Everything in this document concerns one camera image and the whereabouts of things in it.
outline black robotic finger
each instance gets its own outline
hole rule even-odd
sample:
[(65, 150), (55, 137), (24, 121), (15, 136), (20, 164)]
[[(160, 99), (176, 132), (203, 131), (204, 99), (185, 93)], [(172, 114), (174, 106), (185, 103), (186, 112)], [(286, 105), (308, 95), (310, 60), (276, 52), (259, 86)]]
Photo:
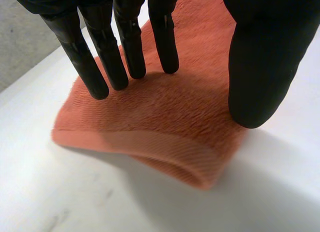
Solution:
[(117, 91), (123, 90), (129, 80), (111, 28), (113, 0), (97, 1), (96, 4), (86, 4), (86, 0), (81, 0), (79, 9), (111, 86)]
[(237, 23), (229, 51), (229, 111), (239, 125), (254, 129), (285, 98), (319, 27), (320, 0), (224, 3)]
[(81, 33), (76, 8), (60, 15), (41, 17), (55, 33), (91, 96), (97, 100), (105, 99), (109, 94), (109, 88)]
[(165, 73), (173, 74), (179, 69), (179, 57), (175, 41), (172, 12), (177, 0), (148, 0), (149, 17), (156, 49)]
[(114, 0), (114, 17), (124, 50), (128, 71), (133, 79), (146, 74), (138, 15), (145, 0)]

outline gray wall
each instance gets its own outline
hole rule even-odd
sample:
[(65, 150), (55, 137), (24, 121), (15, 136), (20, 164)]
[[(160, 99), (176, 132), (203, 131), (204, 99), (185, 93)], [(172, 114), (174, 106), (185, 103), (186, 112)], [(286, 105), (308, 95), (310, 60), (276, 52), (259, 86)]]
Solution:
[(16, 0), (0, 0), (0, 92), (59, 46), (39, 15)]

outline white table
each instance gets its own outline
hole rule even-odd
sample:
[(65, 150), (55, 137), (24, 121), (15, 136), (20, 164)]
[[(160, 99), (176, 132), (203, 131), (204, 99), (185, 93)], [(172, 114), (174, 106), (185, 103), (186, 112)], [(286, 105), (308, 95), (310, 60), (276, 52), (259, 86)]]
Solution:
[(51, 141), (77, 77), (60, 47), (0, 94), (0, 231), (320, 231), (319, 68), (320, 32), (276, 114), (200, 191), (127, 156)]

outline robotic hand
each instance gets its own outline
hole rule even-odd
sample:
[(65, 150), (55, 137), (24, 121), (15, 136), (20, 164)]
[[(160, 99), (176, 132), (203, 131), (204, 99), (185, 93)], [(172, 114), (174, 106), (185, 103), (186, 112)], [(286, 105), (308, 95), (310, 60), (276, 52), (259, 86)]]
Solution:
[[(77, 8), (84, 17), (111, 86), (122, 90), (128, 77), (111, 28), (112, 9), (123, 46), (128, 72), (143, 78), (146, 65), (138, 15), (145, 0), (17, 0), (28, 11), (39, 14), (55, 33), (91, 96), (105, 99), (109, 88), (83, 38)], [(148, 0), (149, 17), (164, 72), (175, 73), (179, 59), (172, 12), (177, 0)]]
[[(104, 81), (79, 28), (79, 7), (116, 90), (128, 86), (110, 22), (112, 7), (134, 79), (146, 73), (137, 17), (145, 0), (17, 0), (40, 14), (56, 34), (91, 95), (108, 96)], [(320, 23), (320, 0), (223, 0), (236, 27), (229, 51), (229, 110), (238, 124), (257, 128), (286, 96)], [(166, 73), (178, 70), (172, 12), (177, 0), (148, 0), (156, 48)]]

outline folded towel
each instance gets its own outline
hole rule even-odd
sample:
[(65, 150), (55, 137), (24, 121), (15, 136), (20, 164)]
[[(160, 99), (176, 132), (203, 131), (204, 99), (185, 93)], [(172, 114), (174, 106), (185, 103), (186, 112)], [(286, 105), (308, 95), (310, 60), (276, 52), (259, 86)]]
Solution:
[(162, 72), (147, 22), (142, 28), (146, 77), (131, 79), (127, 89), (111, 90), (101, 101), (91, 98), (78, 78), (57, 115), (52, 138), (63, 146), (130, 155), (209, 189), (246, 132), (228, 110), (228, 53), (235, 22), (222, 0), (179, 0), (173, 19), (177, 73)]

